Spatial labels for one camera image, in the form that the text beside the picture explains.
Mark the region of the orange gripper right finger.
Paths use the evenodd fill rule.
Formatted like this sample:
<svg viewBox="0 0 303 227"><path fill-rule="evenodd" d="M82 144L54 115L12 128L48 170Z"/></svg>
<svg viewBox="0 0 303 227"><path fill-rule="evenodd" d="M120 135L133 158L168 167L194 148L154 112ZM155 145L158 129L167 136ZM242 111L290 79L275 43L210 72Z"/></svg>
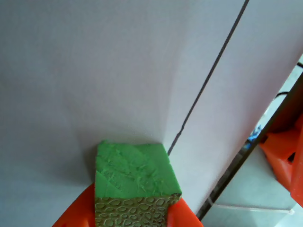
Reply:
<svg viewBox="0 0 303 227"><path fill-rule="evenodd" d="M167 227L203 227L203 224L183 198L180 198L176 204L168 208Z"/></svg>

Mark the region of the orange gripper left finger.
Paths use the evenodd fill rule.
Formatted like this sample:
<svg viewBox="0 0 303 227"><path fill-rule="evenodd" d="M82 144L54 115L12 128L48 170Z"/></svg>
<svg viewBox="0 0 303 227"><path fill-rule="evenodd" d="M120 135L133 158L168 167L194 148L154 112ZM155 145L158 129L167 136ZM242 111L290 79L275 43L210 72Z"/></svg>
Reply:
<svg viewBox="0 0 303 227"><path fill-rule="evenodd" d="M53 227L95 227L95 185L91 184L53 224Z"/></svg>

